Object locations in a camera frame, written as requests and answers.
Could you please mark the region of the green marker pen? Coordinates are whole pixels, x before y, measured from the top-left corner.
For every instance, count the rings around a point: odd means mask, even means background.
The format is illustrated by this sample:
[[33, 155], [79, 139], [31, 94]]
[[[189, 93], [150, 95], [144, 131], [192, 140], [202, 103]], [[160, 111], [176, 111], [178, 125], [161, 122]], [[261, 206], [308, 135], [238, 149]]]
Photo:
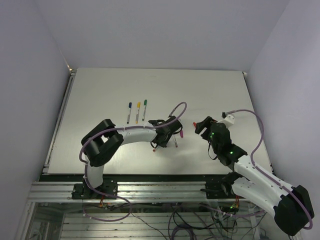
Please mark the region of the green marker pen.
[[143, 105], [143, 115], [142, 115], [142, 121], [145, 121], [146, 119], [146, 110], [147, 110], [147, 105]]

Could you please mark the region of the yellow marker pen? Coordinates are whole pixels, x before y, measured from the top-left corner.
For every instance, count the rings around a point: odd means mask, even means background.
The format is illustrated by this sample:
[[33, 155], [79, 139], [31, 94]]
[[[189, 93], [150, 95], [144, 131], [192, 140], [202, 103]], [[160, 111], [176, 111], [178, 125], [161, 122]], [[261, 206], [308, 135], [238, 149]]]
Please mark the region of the yellow marker pen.
[[138, 122], [139, 122], [140, 108], [137, 108], [137, 106], [136, 106], [136, 116], [135, 116], [135, 123], [136, 124], [138, 124]]

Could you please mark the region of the blue marker pen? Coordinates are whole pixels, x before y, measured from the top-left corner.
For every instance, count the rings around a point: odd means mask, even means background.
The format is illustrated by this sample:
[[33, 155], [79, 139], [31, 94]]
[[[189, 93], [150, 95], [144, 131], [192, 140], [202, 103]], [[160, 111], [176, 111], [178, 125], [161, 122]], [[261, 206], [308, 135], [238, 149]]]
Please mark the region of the blue marker pen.
[[128, 107], [128, 114], [127, 114], [126, 124], [130, 123], [131, 112], [132, 112], [132, 106], [131, 106], [131, 108]]

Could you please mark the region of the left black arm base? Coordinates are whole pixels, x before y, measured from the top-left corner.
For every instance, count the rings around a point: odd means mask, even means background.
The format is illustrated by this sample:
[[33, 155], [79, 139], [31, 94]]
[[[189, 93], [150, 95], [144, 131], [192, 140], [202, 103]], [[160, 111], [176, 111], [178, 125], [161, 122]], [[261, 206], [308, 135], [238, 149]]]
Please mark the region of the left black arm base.
[[98, 200], [98, 199], [114, 199], [118, 193], [118, 185], [111, 181], [103, 183], [95, 190], [92, 190], [88, 185], [77, 183], [73, 186], [71, 198], [73, 200]]

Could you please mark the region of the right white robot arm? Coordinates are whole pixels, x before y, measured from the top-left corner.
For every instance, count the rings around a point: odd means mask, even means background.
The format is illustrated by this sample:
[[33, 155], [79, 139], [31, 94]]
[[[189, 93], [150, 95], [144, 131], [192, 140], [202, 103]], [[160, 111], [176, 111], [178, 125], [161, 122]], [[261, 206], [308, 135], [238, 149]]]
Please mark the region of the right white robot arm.
[[292, 186], [254, 163], [248, 153], [232, 143], [229, 127], [232, 115], [216, 121], [210, 116], [195, 124], [200, 135], [213, 150], [215, 158], [231, 172], [222, 180], [221, 194], [226, 198], [243, 197], [270, 214], [287, 235], [295, 236], [311, 226], [315, 214], [308, 190]]

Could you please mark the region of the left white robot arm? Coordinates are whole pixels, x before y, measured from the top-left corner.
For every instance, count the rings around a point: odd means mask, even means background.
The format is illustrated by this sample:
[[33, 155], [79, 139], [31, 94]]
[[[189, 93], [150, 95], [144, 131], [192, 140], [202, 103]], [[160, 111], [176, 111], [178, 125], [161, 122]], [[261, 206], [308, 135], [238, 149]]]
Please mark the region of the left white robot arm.
[[127, 127], [116, 127], [110, 119], [100, 122], [81, 140], [79, 160], [85, 164], [85, 194], [91, 199], [101, 195], [104, 166], [121, 146], [146, 142], [166, 148], [171, 137], [182, 129], [183, 125], [175, 116]]

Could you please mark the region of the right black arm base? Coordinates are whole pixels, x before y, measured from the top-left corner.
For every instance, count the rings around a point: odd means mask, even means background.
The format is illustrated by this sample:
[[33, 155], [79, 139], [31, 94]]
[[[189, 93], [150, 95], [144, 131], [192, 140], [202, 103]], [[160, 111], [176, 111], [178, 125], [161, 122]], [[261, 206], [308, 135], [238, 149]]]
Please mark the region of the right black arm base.
[[229, 199], [235, 198], [236, 194], [232, 189], [235, 181], [243, 176], [237, 172], [230, 172], [223, 176], [221, 180], [211, 180], [205, 183], [205, 187], [200, 191], [206, 194], [207, 199]]

